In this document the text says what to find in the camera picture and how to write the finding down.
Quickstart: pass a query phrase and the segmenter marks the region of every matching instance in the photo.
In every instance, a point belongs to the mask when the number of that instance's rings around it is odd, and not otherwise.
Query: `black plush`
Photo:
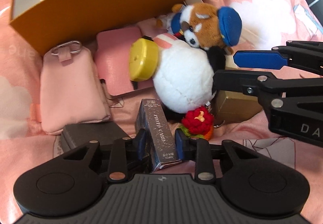
[[[209,50],[205,50],[209,63],[215,73],[217,70],[225,69],[225,51],[218,46],[212,46]],[[212,94],[216,91],[213,83]]]
[[[164,111],[164,114],[165,114],[165,117],[166,117],[167,121],[173,120],[175,122],[180,123],[181,120],[185,117],[185,114],[176,113],[176,112],[170,110],[165,105],[163,105],[163,111]]]

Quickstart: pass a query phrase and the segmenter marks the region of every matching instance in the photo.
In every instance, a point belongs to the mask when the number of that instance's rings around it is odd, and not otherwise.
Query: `yellow cap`
[[[154,74],[159,59],[159,49],[155,42],[140,38],[130,49],[129,73],[131,81],[145,81]]]

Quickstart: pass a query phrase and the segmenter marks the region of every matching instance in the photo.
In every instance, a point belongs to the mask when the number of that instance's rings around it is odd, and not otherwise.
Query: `white plush ball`
[[[162,103],[174,112],[187,113],[212,99],[213,75],[206,52],[177,40],[160,51],[153,81]]]

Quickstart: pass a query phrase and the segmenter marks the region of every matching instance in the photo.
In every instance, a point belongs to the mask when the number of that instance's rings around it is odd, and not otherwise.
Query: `green crochet leaf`
[[[188,131],[186,127],[180,125],[180,129],[184,132],[185,136],[191,136],[192,134]]]
[[[183,125],[180,125],[179,128],[184,132],[185,136],[187,136],[189,138],[191,138],[191,137],[200,138],[200,139],[203,139],[204,138],[204,136],[201,135],[201,134],[199,134],[199,135],[193,135],[193,134],[191,134],[189,132],[189,130],[186,127],[184,127]]]

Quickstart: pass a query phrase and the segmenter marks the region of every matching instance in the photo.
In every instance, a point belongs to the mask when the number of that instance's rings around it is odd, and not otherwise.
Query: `circular pad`
[[[299,213],[309,196],[302,174],[260,158],[240,160],[222,177],[221,190],[235,207],[260,217]]]
[[[73,186],[73,177],[65,173],[50,173],[37,181],[37,188],[46,194],[62,194]]]
[[[75,214],[101,195],[102,179],[75,160],[48,161],[21,175],[14,196],[23,213],[45,217]]]

